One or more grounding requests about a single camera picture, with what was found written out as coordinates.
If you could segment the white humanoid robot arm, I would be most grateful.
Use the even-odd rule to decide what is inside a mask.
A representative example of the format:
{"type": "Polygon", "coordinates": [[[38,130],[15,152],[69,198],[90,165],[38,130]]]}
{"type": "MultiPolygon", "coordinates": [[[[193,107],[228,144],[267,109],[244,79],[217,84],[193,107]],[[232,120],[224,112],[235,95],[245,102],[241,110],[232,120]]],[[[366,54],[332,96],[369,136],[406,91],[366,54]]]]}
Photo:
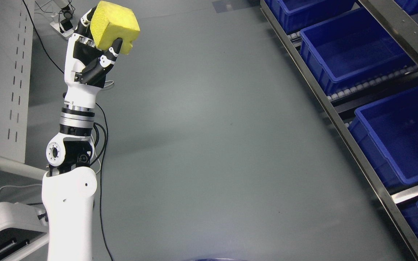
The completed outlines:
{"type": "Polygon", "coordinates": [[[91,261],[97,177],[91,168],[95,102],[64,102],[60,128],[46,146],[42,202],[49,225],[49,261],[91,261]]]}

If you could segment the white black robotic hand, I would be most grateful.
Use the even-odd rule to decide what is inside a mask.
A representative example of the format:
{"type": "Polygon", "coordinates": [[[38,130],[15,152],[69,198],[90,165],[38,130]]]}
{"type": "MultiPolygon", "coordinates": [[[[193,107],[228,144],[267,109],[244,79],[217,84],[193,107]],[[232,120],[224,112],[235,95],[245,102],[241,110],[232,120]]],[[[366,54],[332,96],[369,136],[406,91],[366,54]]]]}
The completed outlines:
{"type": "Polygon", "coordinates": [[[97,48],[91,33],[96,9],[93,7],[80,18],[68,39],[63,74],[67,84],[65,106],[93,108],[106,82],[106,74],[112,70],[121,50],[122,38],[115,39],[107,50],[97,48]]]}

